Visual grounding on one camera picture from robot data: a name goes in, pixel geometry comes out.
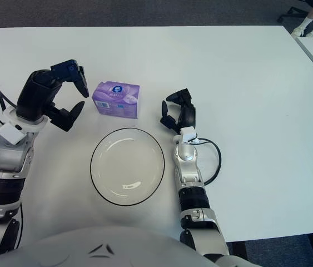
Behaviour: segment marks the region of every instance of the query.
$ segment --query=shoe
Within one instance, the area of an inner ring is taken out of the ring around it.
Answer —
[[[303,34],[304,34],[304,30],[305,30],[305,28],[302,28],[302,27],[298,26],[297,28],[295,28],[295,29],[292,31],[291,36],[292,36],[293,38],[301,37],[301,36],[303,36]]]
[[[307,33],[307,34],[306,34],[306,37],[313,38],[313,33],[311,33],[311,32],[310,32],[310,33]]]

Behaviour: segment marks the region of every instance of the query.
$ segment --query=chair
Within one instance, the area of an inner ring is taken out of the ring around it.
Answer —
[[[311,7],[313,7],[313,0],[299,0],[299,1],[305,2],[309,4]],[[284,18],[305,18],[307,17],[307,15],[308,15],[308,11],[304,11],[297,7],[291,7],[289,11],[287,11],[286,14],[282,14],[281,16],[279,16],[279,18],[277,19],[277,22],[281,23],[284,20]]]

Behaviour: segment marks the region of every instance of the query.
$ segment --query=tissue package logo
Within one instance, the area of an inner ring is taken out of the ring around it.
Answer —
[[[120,85],[117,85],[117,86],[113,87],[113,89],[112,89],[112,91],[114,93],[120,93],[122,90],[123,90],[123,87]]]

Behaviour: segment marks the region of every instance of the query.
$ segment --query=chair leg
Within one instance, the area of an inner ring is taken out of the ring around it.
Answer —
[[[297,7],[291,7],[290,10],[291,9],[296,11],[297,13],[308,14],[308,11],[301,10],[301,9],[299,9]]]
[[[289,11],[287,11],[286,14],[282,14],[281,16],[279,16],[279,18],[277,19],[277,22],[280,23],[284,20],[284,18],[288,17],[288,18],[305,18],[308,15],[307,11],[301,10],[299,8],[296,7],[291,7],[289,9]]]
[[[282,14],[277,19],[277,22],[280,23],[284,20],[284,18],[305,18],[307,16],[306,13],[299,13],[299,14]]]

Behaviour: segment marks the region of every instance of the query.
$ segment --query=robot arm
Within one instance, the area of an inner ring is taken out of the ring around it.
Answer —
[[[173,137],[175,149],[175,184],[180,200],[180,222],[184,231],[180,242],[196,250],[202,256],[221,267],[257,266],[248,261],[230,256],[227,244],[219,228],[215,212],[210,208],[202,175],[197,167],[196,109],[191,103],[187,89],[176,92],[166,98],[181,106],[176,120],[167,114],[166,102],[162,103],[161,123],[173,129],[179,135]]]
[[[63,82],[74,82],[79,92],[88,97],[83,67],[69,60],[51,70],[33,72],[18,99],[17,106],[0,103],[6,123],[0,126],[0,254],[14,249],[19,221],[13,219],[21,203],[20,195],[33,159],[33,144],[48,117],[59,128],[68,131],[80,112],[80,102],[68,112],[52,102]]]

